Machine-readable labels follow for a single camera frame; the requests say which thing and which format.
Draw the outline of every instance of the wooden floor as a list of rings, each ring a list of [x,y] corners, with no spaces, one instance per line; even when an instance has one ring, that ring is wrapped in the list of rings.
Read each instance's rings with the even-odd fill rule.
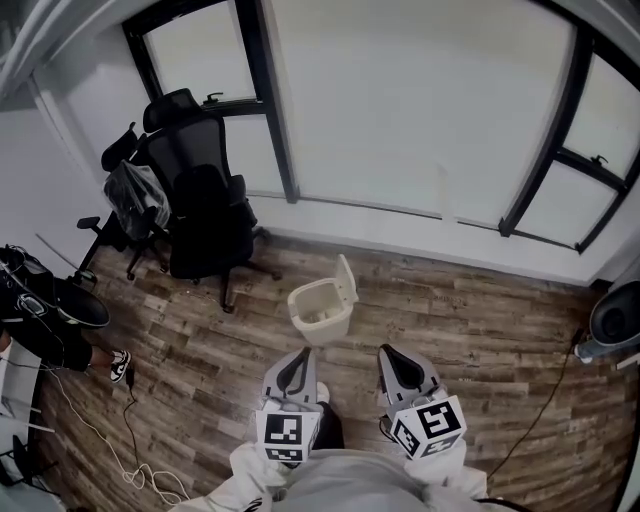
[[[376,352],[398,343],[435,364],[460,398],[469,425],[467,463],[491,471],[538,415],[556,383],[570,340],[597,296],[543,281],[418,258],[276,239],[254,260],[284,279],[239,269],[232,275],[236,313],[222,313],[214,278],[198,286],[144,261],[125,278],[129,253],[101,249],[96,293],[111,324],[92,342],[133,352],[138,404],[128,417],[142,462],[169,470],[189,496],[230,475],[229,453],[255,438],[252,410],[265,370],[305,346],[287,313],[291,290],[333,273],[345,252],[358,284],[349,335],[317,352],[319,377],[332,392],[349,448],[398,453],[378,430]],[[613,359],[582,365],[569,358],[558,392],[538,426],[490,481],[491,495],[535,511],[608,511],[622,478],[634,429],[637,376]],[[124,384],[105,376],[61,373],[74,406],[134,468],[122,419]],[[60,466],[46,478],[69,505],[105,511],[168,508],[148,487],[126,485],[113,456],[82,425],[47,376],[41,404],[55,435],[41,451]]]

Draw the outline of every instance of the white trash can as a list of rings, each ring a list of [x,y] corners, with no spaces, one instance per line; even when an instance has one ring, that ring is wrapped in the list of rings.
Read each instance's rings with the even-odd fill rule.
[[[335,277],[296,288],[287,303],[296,329],[312,345],[323,345],[347,334],[357,301],[356,282],[347,259],[340,254]]]

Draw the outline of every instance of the sneaker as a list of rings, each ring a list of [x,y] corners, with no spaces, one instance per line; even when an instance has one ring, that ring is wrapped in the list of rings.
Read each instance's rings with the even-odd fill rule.
[[[325,404],[328,404],[329,400],[331,399],[331,393],[329,393],[329,388],[327,387],[327,385],[324,382],[318,382],[316,383],[316,389],[318,402],[324,402]]]
[[[131,353],[126,350],[114,350],[113,363],[111,363],[111,382],[120,382],[124,377],[127,367],[131,362]]]

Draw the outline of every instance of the black office chair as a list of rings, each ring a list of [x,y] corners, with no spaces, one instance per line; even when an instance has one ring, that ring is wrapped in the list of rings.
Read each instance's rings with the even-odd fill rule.
[[[136,133],[133,131],[134,126],[135,123],[131,123],[125,134],[109,146],[104,153],[102,153],[100,163],[102,165],[102,169],[106,172],[113,172],[120,165],[122,160],[131,160],[131,157],[134,155],[139,145],[146,138],[146,134],[138,138]],[[170,242],[170,240],[166,233],[154,224],[154,219],[155,208],[153,207],[147,209],[139,219],[139,225],[141,226],[140,229],[149,233],[149,236],[142,240],[132,240],[120,227],[120,223],[115,213],[112,213],[109,216],[109,219],[102,229],[98,227],[100,217],[85,217],[80,219],[76,227],[78,229],[91,229],[98,235],[98,243],[100,245],[111,245],[119,252],[124,251],[127,247],[131,247],[134,250],[134,254],[133,258],[129,262],[129,266],[127,267],[127,279],[129,281],[133,281],[135,279],[133,267],[138,263],[138,260],[147,249],[151,251],[158,260],[161,272],[167,272],[169,270],[168,263],[160,254],[155,244],[161,238],[167,242]]]
[[[171,228],[171,275],[197,282],[221,276],[220,304],[227,301],[229,273],[244,266],[274,280],[280,272],[250,261],[257,236],[269,239],[246,197],[244,178],[231,176],[222,118],[203,112],[189,89],[152,102],[144,112],[144,129],[155,132],[140,147],[169,197],[177,222]]]

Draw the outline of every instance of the black and white sneaker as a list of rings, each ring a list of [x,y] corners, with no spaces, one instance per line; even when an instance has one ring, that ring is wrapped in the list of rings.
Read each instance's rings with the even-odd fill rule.
[[[131,353],[126,350],[114,350],[113,363],[111,363],[111,382],[120,382],[124,377],[127,367],[131,362]]]

